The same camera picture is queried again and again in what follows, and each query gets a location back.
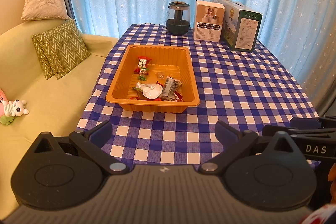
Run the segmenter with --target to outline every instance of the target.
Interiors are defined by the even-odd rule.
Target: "glass humidifier tank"
[[[175,1],[168,5],[166,28],[174,35],[184,35],[190,27],[190,5]]]

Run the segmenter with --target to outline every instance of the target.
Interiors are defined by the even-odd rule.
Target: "blue and white checkered tablecloth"
[[[190,49],[201,103],[181,114],[132,112],[105,100],[127,45]],[[132,25],[107,56],[78,128],[109,120],[113,136],[103,150],[128,166],[195,164],[223,150],[214,134],[223,120],[238,130],[261,132],[265,124],[289,125],[292,117],[318,117],[292,75],[260,42],[233,52],[222,43],[174,36],[162,25]]]

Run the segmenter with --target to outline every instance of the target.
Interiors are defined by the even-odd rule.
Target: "stuffed toy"
[[[11,116],[11,117],[6,117],[5,116],[5,109],[4,109],[4,106],[3,106],[4,101],[7,101],[7,98],[5,96],[5,93],[0,89],[0,123],[8,126],[13,122],[14,117],[13,116]]]
[[[29,110],[24,107],[26,104],[26,101],[22,100],[15,100],[13,101],[4,101],[3,106],[5,110],[5,116],[10,117],[11,115],[13,117],[15,116],[21,116],[22,114],[28,114]]]
[[[13,122],[15,116],[21,116],[23,114],[28,114],[29,110],[24,107],[26,101],[15,100],[15,101],[4,101],[4,114],[0,117],[0,123],[9,125]]]
[[[0,89],[0,117],[5,114],[3,102],[7,101],[7,98],[4,92]]]

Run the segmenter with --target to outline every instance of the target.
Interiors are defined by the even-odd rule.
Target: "green product box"
[[[239,2],[219,0],[219,3],[225,7],[221,40],[232,51],[252,52],[263,15]]]

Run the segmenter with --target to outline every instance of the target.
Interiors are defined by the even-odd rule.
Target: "orange plastic tray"
[[[134,69],[139,64],[138,56],[152,59],[147,65],[149,68],[147,80],[141,83],[148,84],[158,81],[164,84],[167,76],[181,80],[182,85],[177,92],[182,95],[183,102],[129,100],[129,98],[137,96],[137,92],[132,88],[139,82],[139,74],[134,73]],[[164,72],[164,79],[157,78],[156,73],[159,71]],[[181,113],[189,106],[198,106],[200,98],[189,49],[185,47],[128,45],[107,92],[106,100],[119,104],[125,110],[142,112]]]

